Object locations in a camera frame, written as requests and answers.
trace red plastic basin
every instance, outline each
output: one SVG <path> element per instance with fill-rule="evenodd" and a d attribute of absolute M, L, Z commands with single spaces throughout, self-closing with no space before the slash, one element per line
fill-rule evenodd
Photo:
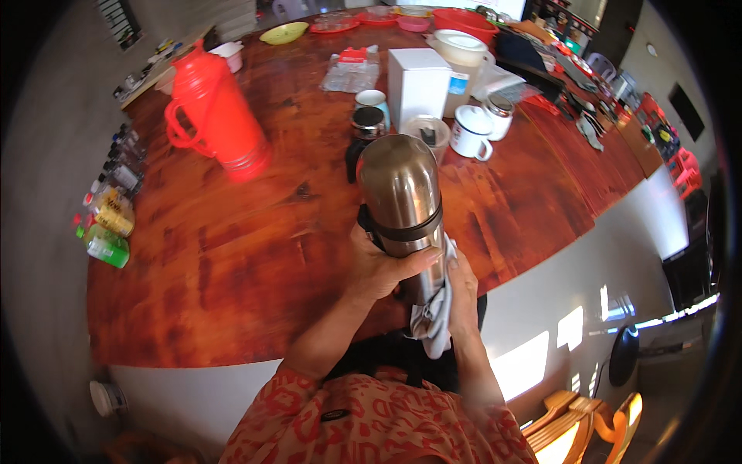
<path fill-rule="evenodd" d="M 484 16 L 461 8 L 442 8 L 433 10 L 436 29 L 454 29 L 475 36 L 489 44 L 500 29 Z"/>

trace wooden table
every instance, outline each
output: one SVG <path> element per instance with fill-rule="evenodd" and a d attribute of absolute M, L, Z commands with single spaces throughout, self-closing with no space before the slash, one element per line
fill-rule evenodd
<path fill-rule="evenodd" d="M 274 148 L 258 179 L 230 183 L 216 160 L 170 145 L 162 117 L 169 97 L 151 89 L 127 107 L 148 144 L 148 168 L 126 268 L 90 262 L 88 324 L 98 363 L 277 359 L 343 288 L 361 203 L 344 165 L 354 96 L 320 91 L 327 60 L 348 46 L 379 45 L 376 87 L 386 91 L 387 50 L 426 45 L 420 33 L 396 26 L 308 32 L 278 47 L 259 35 L 243 39 L 245 65 L 236 74 Z M 488 162 L 449 151 L 439 170 L 445 230 L 469 257 L 480 294 L 585 234 L 643 178 L 625 144 L 604 142 L 599 154 L 574 137 L 574 123 L 524 107 Z M 380 301 L 356 338 L 404 327 L 408 317 L 390 298 Z"/>

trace white cardboard box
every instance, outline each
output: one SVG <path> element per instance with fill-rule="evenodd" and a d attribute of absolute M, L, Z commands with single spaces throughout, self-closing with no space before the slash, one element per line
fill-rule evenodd
<path fill-rule="evenodd" d="M 389 50 L 389 111 L 392 124 L 418 114 L 441 118 L 448 98 L 451 67 L 432 48 Z"/>

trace orange patterned shirt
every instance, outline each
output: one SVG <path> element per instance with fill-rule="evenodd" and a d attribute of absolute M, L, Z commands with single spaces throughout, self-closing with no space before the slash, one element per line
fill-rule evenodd
<path fill-rule="evenodd" d="M 222 464 L 446 463 L 536 464 L 504 406 L 467 408 L 462 398 L 381 367 L 317 382 L 281 368 L 260 390 L 227 442 Z"/>

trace white enamel mug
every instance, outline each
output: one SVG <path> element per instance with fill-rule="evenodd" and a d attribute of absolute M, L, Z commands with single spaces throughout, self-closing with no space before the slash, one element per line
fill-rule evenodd
<path fill-rule="evenodd" d="M 451 148 L 463 157 L 489 160 L 492 145 L 487 141 L 487 136 L 492 132 L 492 120 L 485 111 L 479 106 L 459 106 L 454 111 L 454 121 Z"/>

